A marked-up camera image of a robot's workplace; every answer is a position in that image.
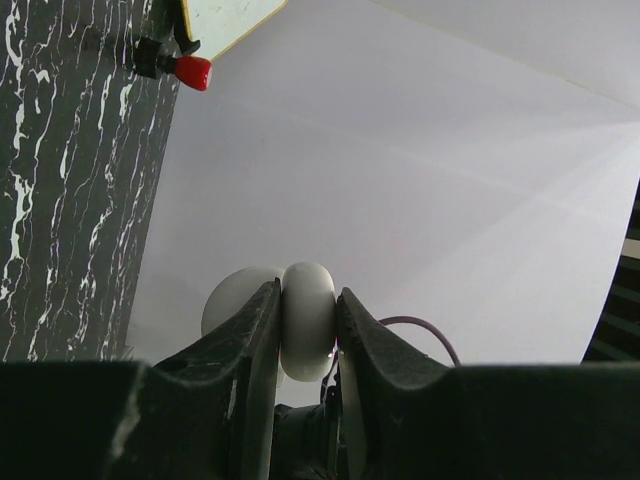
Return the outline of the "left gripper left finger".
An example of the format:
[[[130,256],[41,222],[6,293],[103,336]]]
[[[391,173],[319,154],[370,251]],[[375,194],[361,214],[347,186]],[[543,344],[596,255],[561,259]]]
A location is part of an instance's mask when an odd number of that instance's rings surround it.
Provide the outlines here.
[[[215,330],[156,364],[7,363],[5,479],[265,479],[281,287],[264,283]]]

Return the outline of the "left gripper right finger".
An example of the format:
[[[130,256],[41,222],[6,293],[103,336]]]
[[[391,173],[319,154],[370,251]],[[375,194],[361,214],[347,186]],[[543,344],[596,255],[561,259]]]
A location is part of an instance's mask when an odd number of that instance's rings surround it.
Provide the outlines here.
[[[353,479],[635,479],[635,363],[446,367],[336,305]]]

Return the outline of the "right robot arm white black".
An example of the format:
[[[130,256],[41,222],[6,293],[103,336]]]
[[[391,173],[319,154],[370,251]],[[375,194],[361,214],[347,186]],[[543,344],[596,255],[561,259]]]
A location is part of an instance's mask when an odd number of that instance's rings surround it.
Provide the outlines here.
[[[332,385],[316,405],[274,408],[271,479],[348,479],[348,457],[341,434],[340,389]]]

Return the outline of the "red emergency stop button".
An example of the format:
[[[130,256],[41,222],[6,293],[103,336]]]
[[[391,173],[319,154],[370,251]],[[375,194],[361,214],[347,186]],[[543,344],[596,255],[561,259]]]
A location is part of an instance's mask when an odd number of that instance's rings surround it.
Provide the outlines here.
[[[162,75],[173,75],[196,91],[208,89],[212,69],[211,60],[197,56],[174,57],[165,51],[162,43],[145,37],[138,40],[133,53],[136,74],[155,80]]]

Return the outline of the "whiteboard with yellow frame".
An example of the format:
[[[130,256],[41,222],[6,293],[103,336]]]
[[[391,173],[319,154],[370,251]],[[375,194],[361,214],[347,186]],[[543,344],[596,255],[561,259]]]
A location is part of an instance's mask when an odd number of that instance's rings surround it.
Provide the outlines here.
[[[174,38],[183,56],[215,60],[279,12],[287,0],[180,0]]]

